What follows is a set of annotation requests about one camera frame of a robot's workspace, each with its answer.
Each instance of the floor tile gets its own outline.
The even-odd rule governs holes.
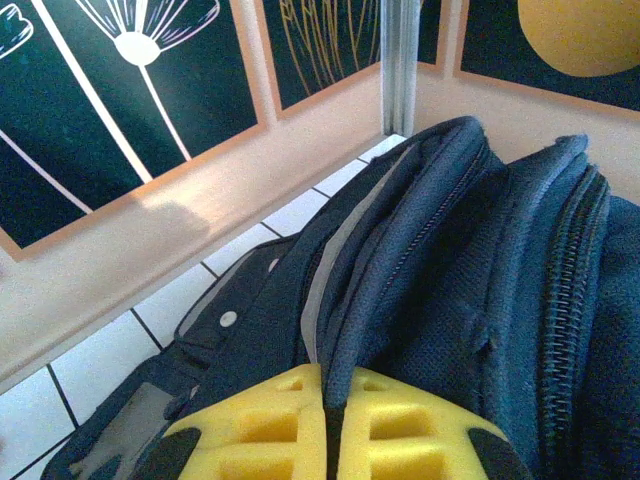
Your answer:
[[[63,446],[64,444],[52,450],[51,453],[49,453],[46,457],[42,458],[38,463],[34,464],[29,470],[27,470],[22,475],[20,475],[17,480],[40,480],[40,477],[42,476],[42,472],[44,471],[44,467],[47,466],[47,463],[49,463],[49,460],[51,460],[53,456],[56,453],[58,453],[58,450],[60,450]]]
[[[158,347],[131,312],[98,330],[51,364],[79,423],[85,422]]]
[[[382,142],[380,142],[375,147],[370,148],[369,150],[364,152],[358,158],[360,160],[364,160],[365,162],[369,163],[373,158],[379,157],[383,153],[388,152],[393,147],[404,142],[405,140],[406,139],[400,135],[397,135],[397,134],[391,135],[390,137],[385,138]]]
[[[302,230],[309,220],[327,203],[327,197],[307,190],[274,214],[265,218],[264,223],[282,236],[293,235]]]
[[[367,164],[361,160],[354,160],[353,162],[345,165],[333,175],[325,178],[322,182],[316,185],[315,188],[322,193],[326,193],[330,197],[335,195],[338,190],[344,187],[349,181],[355,177],[361,170],[366,168]]]
[[[46,368],[0,396],[0,478],[11,478],[73,431]]]
[[[222,275],[231,265],[252,248],[261,243],[275,240],[277,235],[264,225],[255,225],[242,235],[232,240],[213,255],[204,259],[204,263],[216,275]]]
[[[196,265],[140,302],[134,310],[166,347],[173,340],[180,320],[214,281],[215,277],[206,268]]]

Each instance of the dark green poster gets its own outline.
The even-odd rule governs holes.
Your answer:
[[[600,110],[619,107],[628,112],[606,111],[640,118],[634,113],[640,112],[640,2],[572,5],[568,0],[470,0],[462,76],[534,87],[541,94],[573,97],[554,99]]]
[[[440,33],[440,15],[442,0],[422,0],[420,10],[420,38],[418,43],[418,62],[436,65],[444,59],[438,59]]]
[[[262,0],[281,110],[380,60],[381,0]]]
[[[0,0],[0,89],[20,248],[257,124],[223,0]]]

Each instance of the backpack zipper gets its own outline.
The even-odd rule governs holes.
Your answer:
[[[448,213],[449,210],[456,204],[456,201],[461,196],[461,193],[464,193],[463,189],[466,189],[472,183],[470,181],[470,178],[472,176],[475,176],[475,174],[482,167],[484,167],[486,160],[489,158],[489,154],[490,154],[489,148],[487,147],[486,142],[483,142],[482,146],[480,147],[480,150],[478,151],[475,158],[472,160],[471,164],[469,165],[469,168],[466,170],[466,172],[464,172],[464,174],[462,175],[458,183],[456,183],[456,186],[453,188],[453,190],[451,190],[449,195],[447,195],[445,200],[438,207],[438,210],[436,210],[436,212],[429,219],[429,221],[424,225],[424,227],[420,229],[420,231],[411,241],[407,249],[400,256],[400,259],[398,260],[395,267],[393,268],[391,274],[389,275],[389,278],[385,283],[385,286],[382,292],[380,293],[380,296],[378,297],[379,299],[384,297],[387,291],[389,290],[389,288],[391,288],[391,285],[393,285],[393,282],[400,274],[400,270],[402,269],[402,266],[405,264],[405,262],[409,258],[409,255],[411,255],[411,253],[416,249],[420,241],[427,235],[427,233],[433,230],[433,228],[440,223],[442,217],[446,213]]]
[[[565,209],[547,264],[546,310],[539,370],[541,464],[545,478],[571,476],[573,405],[580,377],[581,345],[590,328],[585,306],[591,253],[606,206],[608,186],[589,167],[578,194]]]

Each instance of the gray trim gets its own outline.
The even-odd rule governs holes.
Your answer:
[[[77,480],[88,480],[107,463],[120,457],[113,480],[125,480],[133,473],[138,457],[167,424],[164,410],[173,400],[158,387],[143,383],[102,431],[86,457],[69,465]]]
[[[307,354],[309,355],[309,361],[311,363],[318,362],[316,339],[318,315],[320,313],[322,297],[324,296],[324,291],[327,287],[327,282],[329,281],[329,276],[331,275],[331,271],[333,270],[335,261],[362,216],[366,213],[371,204],[376,200],[384,186],[387,184],[387,181],[389,180],[391,175],[393,175],[396,167],[400,165],[400,162],[402,162],[404,157],[412,150],[412,148],[413,145],[404,151],[400,158],[371,189],[367,196],[364,197],[364,199],[355,206],[355,208],[351,211],[345,221],[342,222],[340,228],[329,239],[324,247],[322,258],[320,259],[320,264],[318,265],[318,269],[316,270],[316,273],[313,276],[313,280],[311,281],[309,295],[307,296],[307,301],[305,302],[304,309],[302,310],[302,315],[300,316],[300,331],[302,334],[302,340],[304,341],[304,346],[307,349]]]

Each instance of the backpack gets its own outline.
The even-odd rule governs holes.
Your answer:
[[[309,362],[329,430],[359,366],[494,423],[535,478],[640,478],[640,209],[587,143],[505,165],[463,117],[374,159],[230,267],[43,478],[128,478],[176,420]]]

